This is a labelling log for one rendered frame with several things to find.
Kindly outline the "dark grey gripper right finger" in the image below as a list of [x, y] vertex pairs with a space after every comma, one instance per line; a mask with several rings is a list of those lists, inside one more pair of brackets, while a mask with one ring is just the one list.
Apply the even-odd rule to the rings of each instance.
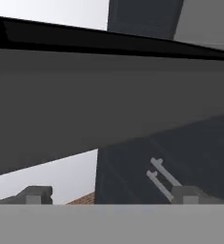
[[173, 186], [173, 204], [180, 205], [224, 205], [224, 199], [202, 192], [196, 186]]

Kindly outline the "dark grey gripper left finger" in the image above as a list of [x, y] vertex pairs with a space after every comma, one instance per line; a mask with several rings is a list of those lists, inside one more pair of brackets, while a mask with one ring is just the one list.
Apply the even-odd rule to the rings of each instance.
[[0, 199], [0, 204], [52, 204], [52, 186], [28, 186], [17, 195]]

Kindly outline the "dark grey cupboard door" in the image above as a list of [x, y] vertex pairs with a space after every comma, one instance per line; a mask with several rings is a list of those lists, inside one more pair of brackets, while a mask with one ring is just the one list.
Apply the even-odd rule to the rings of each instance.
[[151, 163], [144, 147], [118, 145], [98, 150], [95, 197], [99, 205], [173, 204], [146, 175], [157, 179], [172, 193], [173, 186]]
[[224, 115], [144, 137], [149, 153], [185, 186], [224, 199]]

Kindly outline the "pale grey panel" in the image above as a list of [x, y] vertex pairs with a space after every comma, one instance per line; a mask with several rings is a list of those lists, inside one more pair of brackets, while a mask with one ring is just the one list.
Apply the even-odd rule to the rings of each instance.
[[174, 39], [224, 50], [224, 0], [184, 0]]

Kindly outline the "dark grey tall cupboard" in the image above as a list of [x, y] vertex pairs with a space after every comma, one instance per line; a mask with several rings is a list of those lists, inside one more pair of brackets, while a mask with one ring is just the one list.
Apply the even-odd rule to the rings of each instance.
[[173, 39], [184, 0], [110, 0], [108, 31]]

